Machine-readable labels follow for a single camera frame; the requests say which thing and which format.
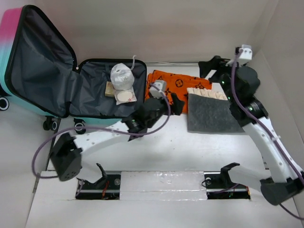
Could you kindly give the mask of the orange patterned towel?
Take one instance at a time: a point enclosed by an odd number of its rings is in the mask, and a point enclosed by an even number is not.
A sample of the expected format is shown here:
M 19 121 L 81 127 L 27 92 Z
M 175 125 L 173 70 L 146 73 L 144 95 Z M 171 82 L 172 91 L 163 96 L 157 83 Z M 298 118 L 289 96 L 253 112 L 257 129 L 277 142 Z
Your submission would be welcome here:
M 150 84 L 156 80 L 163 80 L 167 83 L 165 94 L 169 99 L 170 104 L 173 104 L 171 97 L 172 93 L 175 93 L 177 97 L 185 102 L 183 107 L 183 113 L 188 113 L 188 92 L 187 88 L 198 88 L 198 89 L 212 89 L 212 83 L 207 79 L 200 77 L 193 77 L 188 75 L 167 73 L 159 70 L 154 70 L 147 77 L 147 88 L 145 90 L 145 100 L 149 98 Z

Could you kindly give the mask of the grey cream frilled cushion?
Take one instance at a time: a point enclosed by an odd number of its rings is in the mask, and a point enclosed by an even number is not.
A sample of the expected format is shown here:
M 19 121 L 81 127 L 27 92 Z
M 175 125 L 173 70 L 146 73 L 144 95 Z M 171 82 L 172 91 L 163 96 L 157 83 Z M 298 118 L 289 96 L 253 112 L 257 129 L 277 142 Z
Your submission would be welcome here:
M 187 88 L 189 133 L 244 134 L 229 109 L 230 103 L 223 92 Z

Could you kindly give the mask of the red-top clear zip bag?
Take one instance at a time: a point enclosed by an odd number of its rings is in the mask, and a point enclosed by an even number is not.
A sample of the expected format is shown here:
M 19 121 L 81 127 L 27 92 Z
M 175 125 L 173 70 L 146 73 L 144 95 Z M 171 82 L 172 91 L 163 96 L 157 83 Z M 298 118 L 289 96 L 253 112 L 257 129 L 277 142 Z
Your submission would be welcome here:
M 115 90 L 114 97 L 117 105 L 133 103 L 137 101 L 133 87 L 127 90 Z

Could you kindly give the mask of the white drawstring pouch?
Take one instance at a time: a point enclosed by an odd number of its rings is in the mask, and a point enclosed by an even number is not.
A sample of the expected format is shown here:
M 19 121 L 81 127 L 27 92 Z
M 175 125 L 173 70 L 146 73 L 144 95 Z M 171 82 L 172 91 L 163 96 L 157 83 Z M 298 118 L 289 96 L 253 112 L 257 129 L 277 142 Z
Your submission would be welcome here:
M 124 63 L 116 64 L 111 69 L 110 79 L 115 90 L 130 90 L 134 84 L 134 76 L 132 70 L 135 67 L 135 57 L 133 56 L 132 66 L 128 67 Z

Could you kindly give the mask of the small beige box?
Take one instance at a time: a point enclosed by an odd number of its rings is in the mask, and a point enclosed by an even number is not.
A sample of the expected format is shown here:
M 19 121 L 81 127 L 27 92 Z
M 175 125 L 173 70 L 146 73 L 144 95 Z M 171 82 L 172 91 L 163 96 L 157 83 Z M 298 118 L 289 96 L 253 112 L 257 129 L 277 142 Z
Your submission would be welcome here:
M 112 82 L 107 81 L 104 95 L 105 97 L 115 97 L 116 90 L 113 87 Z

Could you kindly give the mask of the pink teal kids suitcase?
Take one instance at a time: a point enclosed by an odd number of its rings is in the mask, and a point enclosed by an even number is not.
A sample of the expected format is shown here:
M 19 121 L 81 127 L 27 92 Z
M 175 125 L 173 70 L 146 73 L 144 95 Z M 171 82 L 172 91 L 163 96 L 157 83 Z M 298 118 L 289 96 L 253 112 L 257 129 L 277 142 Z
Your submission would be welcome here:
M 117 64 L 132 70 L 135 102 L 117 104 L 105 96 Z M 135 111 L 145 98 L 147 67 L 140 60 L 91 58 L 76 54 L 37 6 L 8 9 L 0 23 L 0 108 L 18 104 L 46 119 L 43 129 L 58 129 L 56 119 L 72 117 L 77 134 L 86 124 L 109 126 Z

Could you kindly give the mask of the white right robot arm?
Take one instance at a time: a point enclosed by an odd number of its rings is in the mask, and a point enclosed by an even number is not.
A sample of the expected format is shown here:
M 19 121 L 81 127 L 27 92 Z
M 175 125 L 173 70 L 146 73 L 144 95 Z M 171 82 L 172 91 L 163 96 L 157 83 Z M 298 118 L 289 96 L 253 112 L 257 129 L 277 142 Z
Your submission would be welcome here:
M 211 70 L 215 73 L 209 82 L 220 84 L 227 97 L 226 110 L 253 140 L 268 169 L 268 173 L 260 173 L 233 162 L 222 167 L 220 173 L 211 178 L 211 183 L 225 190 L 237 184 L 254 188 L 275 206 L 301 193 L 304 171 L 290 157 L 272 127 L 266 109 L 255 97 L 260 86 L 257 72 L 246 65 L 229 63 L 220 56 L 199 62 L 201 78 L 206 78 Z

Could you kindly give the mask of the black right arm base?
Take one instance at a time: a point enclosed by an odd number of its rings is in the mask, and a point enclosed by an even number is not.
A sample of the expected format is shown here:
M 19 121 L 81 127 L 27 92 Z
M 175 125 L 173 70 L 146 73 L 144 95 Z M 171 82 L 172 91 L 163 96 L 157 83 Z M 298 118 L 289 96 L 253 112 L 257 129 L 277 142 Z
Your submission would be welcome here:
M 231 181 L 228 171 L 239 166 L 233 162 L 220 169 L 220 171 L 205 171 L 201 186 L 205 188 L 208 200 L 250 200 L 249 188 L 245 185 Z

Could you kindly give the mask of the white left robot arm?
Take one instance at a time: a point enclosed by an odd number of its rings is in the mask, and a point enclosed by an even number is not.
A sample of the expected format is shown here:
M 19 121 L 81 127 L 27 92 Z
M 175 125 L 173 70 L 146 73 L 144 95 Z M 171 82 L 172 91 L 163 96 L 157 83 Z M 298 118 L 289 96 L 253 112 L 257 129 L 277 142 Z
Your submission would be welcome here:
M 163 116 L 180 115 L 185 105 L 175 93 L 170 103 L 165 95 L 160 98 L 149 98 L 130 116 L 115 124 L 103 127 L 91 127 L 92 132 L 82 135 L 71 135 L 66 132 L 60 135 L 51 152 L 53 163 L 60 181 L 72 178 L 84 179 L 95 188 L 105 185 L 106 177 L 100 172 L 85 174 L 83 158 L 116 143 L 128 142 L 149 134 L 148 131 Z

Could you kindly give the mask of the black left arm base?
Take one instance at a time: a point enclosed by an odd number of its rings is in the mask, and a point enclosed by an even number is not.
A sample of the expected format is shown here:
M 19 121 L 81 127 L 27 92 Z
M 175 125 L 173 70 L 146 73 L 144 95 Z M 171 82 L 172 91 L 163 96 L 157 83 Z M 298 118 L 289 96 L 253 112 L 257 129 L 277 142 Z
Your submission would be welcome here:
M 77 179 L 75 198 L 77 200 L 119 200 L 122 172 L 106 172 L 101 164 L 96 165 L 100 170 L 101 178 L 94 183 Z

